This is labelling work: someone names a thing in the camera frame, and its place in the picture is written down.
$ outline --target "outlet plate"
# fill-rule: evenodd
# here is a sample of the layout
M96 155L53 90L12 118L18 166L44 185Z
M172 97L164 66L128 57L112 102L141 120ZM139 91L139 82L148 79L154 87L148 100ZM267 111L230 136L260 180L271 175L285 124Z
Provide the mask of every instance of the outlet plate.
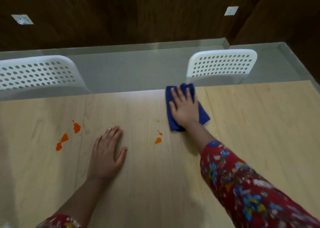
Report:
M23 15L12 15L12 17L20 25L31 25L31 24L33 24L31 19L26 14L23 14Z
M230 6L226 9L226 13L224 15L233 16L237 12L238 8L238 6Z

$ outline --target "sauce spill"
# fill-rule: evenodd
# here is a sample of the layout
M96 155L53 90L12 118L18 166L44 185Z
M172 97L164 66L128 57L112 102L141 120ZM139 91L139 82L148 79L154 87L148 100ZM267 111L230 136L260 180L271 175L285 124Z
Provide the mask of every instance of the sauce spill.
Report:
M57 143L57 146L56 146L56 151L60 151L62 149L62 143L63 142L66 142L67 140L69 140L69 136L67 135L67 133L65 133L61 140L59 140L59 143Z
M74 124L73 124L74 133L77 134L80 132L81 126L78 123L75 123L74 120L72 120L72 121L74 122Z
M157 145L157 144L159 144L161 142L162 142L162 139L161 138L157 138L154 143Z

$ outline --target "light wood tabletop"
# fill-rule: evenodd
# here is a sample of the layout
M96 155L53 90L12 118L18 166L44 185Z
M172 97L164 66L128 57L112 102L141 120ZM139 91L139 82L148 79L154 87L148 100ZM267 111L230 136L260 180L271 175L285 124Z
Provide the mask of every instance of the light wood tabletop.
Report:
M196 93L210 133L320 218L320 96L312 84ZM0 227L34 227L52 215L85 180L95 138L114 125L127 157L90 227L234 227L201 178L194 145L170 131L164 90L3 101L0 115Z

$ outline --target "person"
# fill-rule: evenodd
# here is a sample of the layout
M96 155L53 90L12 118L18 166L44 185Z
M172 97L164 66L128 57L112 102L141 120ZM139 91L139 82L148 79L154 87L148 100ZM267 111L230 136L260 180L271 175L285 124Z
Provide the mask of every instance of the person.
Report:
M313 228L320 222L286 194L260 176L200 123L198 101L186 97L180 87L171 89L174 120L186 129L201 155L201 175L237 228ZM108 128L92 149L84 184L58 209L39 224L47 227L87 227L103 190L121 170L127 147L114 160L114 150L122 134L119 126Z

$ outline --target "blue cloth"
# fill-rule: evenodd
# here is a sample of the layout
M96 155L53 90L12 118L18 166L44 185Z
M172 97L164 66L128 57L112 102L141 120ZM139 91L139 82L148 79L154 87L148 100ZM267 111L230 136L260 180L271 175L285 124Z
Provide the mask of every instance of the blue cloth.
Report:
M174 90L177 93L176 86L167 86L165 89L165 101L167 104L167 114L168 114L169 126L170 126L171 130L185 131L185 129L182 126L177 124L177 122L174 120L174 118L172 117L172 114L171 114L169 102L171 102L171 101L174 102L174 98L173 98L173 96L171 94L171 90L170 90L171 88L174 88ZM192 83L191 84L183 83L180 85L180 88L185 96L187 96L187 88L190 88L190 94L192 96L192 101L195 100L195 87ZM205 112L205 110L203 109L201 104L199 103L199 123L204 125L209 120L210 120L210 117L207 115L207 113Z

